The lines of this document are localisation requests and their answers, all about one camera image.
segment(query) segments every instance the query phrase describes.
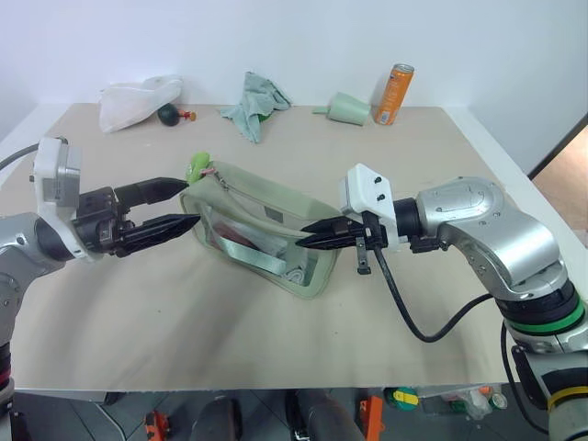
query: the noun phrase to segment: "light green plastic cup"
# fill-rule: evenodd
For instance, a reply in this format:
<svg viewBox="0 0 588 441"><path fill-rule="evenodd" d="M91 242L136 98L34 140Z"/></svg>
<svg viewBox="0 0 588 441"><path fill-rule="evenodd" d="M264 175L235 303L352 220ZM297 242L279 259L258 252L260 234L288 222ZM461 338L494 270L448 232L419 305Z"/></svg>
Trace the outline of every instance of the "light green plastic cup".
<svg viewBox="0 0 588 441"><path fill-rule="evenodd" d="M316 107L312 113L326 115L328 119L363 126L371 106L348 94L338 92L328 107Z"/></svg>

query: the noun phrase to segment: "table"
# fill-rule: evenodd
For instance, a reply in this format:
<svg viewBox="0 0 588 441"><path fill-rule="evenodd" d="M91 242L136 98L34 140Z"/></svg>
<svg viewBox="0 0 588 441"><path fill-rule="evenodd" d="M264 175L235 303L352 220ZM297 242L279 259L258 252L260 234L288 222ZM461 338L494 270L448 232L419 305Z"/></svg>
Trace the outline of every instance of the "table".
<svg viewBox="0 0 588 441"><path fill-rule="evenodd" d="M556 231L568 261L580 257L570 262L571 276L580 289L586 286L580 242L538 192L525 187L520 170L465 109L406 107L390 127L370 121L361 128L294 107L264 122L262 142L251 144L215 107L193 108L194 123L168 128L151 118L103 134L96 105L72 105L49 135L63 135L82 149L82 191L182 177L196 151L336 207L337 182L358 162L387 176L396 198L458 175L488 177ZM462 131L488 163L500 163L492 171L501 176ZM2 186L4 214L34 210L31 162L26 158ZM130 218L144 221L168 212L180 212L177 199L133 209ZM417 255L403 249L387 257L409 311L426 333L484 292L453 248ZM12 341L17 387L200 390L505 380L502 317L491 301L442 341L423 344L401 320L373 258L372 265L372 276L359 276L355 250L344 250L323 294L302 300L209 253L190 234L124 259L70 262L35 281L24 299Z"/></svg>

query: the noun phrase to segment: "green cloth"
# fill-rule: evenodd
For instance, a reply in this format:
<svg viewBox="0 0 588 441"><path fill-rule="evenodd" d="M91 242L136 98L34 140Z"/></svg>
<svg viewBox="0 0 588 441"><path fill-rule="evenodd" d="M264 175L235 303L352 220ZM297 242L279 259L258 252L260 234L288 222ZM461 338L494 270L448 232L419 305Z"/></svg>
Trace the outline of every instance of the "green cloth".
<svg viewBox="0 0 588 441"><path fill-rule="evenodd" d="M243 97L234 107L219 110L220 114L237 126L239 131L252 142L261 141L261 121L274 110L287 110L290 100L268 79L253 72L245 73Z"/></svg>

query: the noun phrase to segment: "orange can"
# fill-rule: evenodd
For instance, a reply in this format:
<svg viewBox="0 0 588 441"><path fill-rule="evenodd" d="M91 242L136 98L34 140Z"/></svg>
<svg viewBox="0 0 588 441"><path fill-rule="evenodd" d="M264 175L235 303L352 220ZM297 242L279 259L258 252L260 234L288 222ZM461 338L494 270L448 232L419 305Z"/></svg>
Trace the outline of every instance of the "orange can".
<svg viewBox="0 0 588 441"><path fill-rule="evenodd" d="M376 112L377 123L388 126L394 122L413 75L414 68L412 66L394 64L390 71L390 78L386 83L384 96L379 103L378 112Z"/></svg>

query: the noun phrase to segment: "green ring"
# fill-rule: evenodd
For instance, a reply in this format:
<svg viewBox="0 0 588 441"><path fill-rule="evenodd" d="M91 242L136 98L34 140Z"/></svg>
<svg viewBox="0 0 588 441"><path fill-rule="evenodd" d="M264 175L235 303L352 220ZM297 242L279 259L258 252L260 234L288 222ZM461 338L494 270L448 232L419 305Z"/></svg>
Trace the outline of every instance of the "green ring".
<svg viewBox="0 0 588 441"><path fill-rule="evenodd" d="M511 326L513 326L516 330L522 331L525 333L532 333L532 334L553 334L560 329L566 328L571 324L574 324L578 320L582 318L584 314L584 305L582 300L578 301L578 306L570 312L569 315L565 316L563 319L556 320L555 322L544 323L544 324L524 324L524 323L517 323L508 321Z"/></svg>

